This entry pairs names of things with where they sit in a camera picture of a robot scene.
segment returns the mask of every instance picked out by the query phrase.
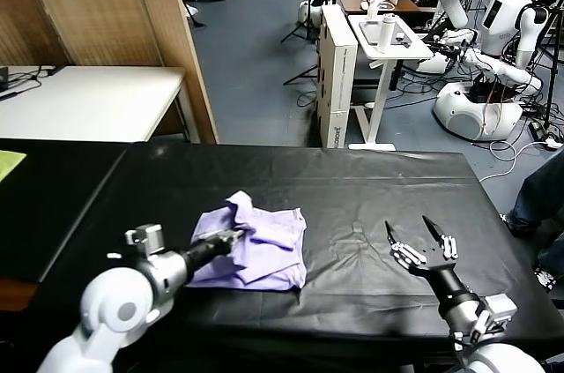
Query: purple cloth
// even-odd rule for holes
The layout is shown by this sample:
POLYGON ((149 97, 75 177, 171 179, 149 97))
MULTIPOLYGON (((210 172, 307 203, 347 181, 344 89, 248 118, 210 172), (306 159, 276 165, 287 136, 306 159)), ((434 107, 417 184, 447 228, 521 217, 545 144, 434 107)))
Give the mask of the purple cloth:
POLYGON ((253 207, 242 190, 227 199, 227 207, 204 213, 192 242, 221 230, 247 233, 227 257, 215 257, 194 275, 190 287, 286 291, 306 283, 301 246, 306 221, 301 210, 266 212, 253 207))

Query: jeans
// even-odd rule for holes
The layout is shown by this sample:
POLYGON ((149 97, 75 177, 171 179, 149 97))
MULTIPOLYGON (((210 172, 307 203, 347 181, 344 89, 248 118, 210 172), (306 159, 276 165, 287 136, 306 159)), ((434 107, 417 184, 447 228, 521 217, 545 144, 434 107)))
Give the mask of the jeans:
MULTIPOLYGON (((517 201, 507 215, 516 232, 534 232, 542 220, 553 217, 564 205, 564 148, 524 181, 517 201)), ((549 273, 564 276, 564 234, 538 254, 538 261, 549 273)))

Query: wooden partition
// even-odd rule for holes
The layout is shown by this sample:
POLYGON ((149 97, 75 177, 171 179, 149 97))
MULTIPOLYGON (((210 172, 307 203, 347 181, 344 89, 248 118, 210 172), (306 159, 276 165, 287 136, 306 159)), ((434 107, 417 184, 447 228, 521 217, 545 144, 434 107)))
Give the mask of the wooden partition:
POLYGON ((0 2, 0 64, 182 67, 200 140, 218 142, 181 0, 0 2))

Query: white box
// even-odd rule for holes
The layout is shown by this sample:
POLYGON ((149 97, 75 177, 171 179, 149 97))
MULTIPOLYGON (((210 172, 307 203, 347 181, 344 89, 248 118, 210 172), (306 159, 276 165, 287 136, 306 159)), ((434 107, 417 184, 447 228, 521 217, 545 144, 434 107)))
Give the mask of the white box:
POLYGON ((339 5, 322 7, 318 98, 328 98, 330 111, 348 110, 351 105, 358 42, 339 5))
POLYGON ((324 148, 343 148, 345 146, 346 124, 349 111, 326 112, 318 116, 321 142, 324 148))
POLYGON ((351 106, 358 42, 340 6, 324 5, 322 13, 317 118, 323 146, 342 148, 351 106))

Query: white table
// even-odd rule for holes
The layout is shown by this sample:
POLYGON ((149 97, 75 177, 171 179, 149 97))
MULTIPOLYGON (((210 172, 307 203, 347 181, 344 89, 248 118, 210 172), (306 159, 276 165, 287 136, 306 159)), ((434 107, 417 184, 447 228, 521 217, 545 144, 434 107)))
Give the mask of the white table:
MULTIPOLYGON (((36 70, 18 66, 9 73, 36 70)), ((174 104, 190 140, 198 142, 190 104, 180 92, 183 77, 183 69, 167 67, 68 66, 51 77, 43 71, 41 87, 0 101, 0 138, 146 141, 174 104)), ((34 85, 28 81, 0 96, 34 85)))
MULTIPOLYGON (((374 107, 372 108, 372 115, 370 116, 370 122, 368 122, 367 115, 365 113, 364 107, 355 107, 354 111, 359 119, 360 129, 362 130, 362 137, 364 138, 365 144, 369 145, 370 148, 374 149, 374 144, 376 141, 376 134, 378 133, 378 127, 380 126, 380 120, 382 119, 382 112, 384 110, 384 105, 386 104, 386 98, 388 97, 388 91, 390 90, 391 74, 394 71, 397 60, 421 60, 428 59, 433 56, 433 52, 428 48, 428 46, 417 36, 413 30, 405 24, 405 22, 396 16, 397 25, 401 27, 404 34, 412 40, 412 44, 409 48, 403 45, 392 45, 385 52, 381 53, 376 49, 376 46, 370 45, 360 30, 360 23, 366 22, 366 16, 364 15, 352 15, 349 16, 349 23, 351 24, 352 31, 356 35, 362 50, 366 54, 369 60, 376 60, 377 62, 372 62, 370 67, 377 67, 382 65, 382 74, 380 75, 380 80, 378 82, 378 89, 376 90, 376 96, 374 100, 374 107)), ((378 16, 378 20, 382 21, 382 16, 378 16)))

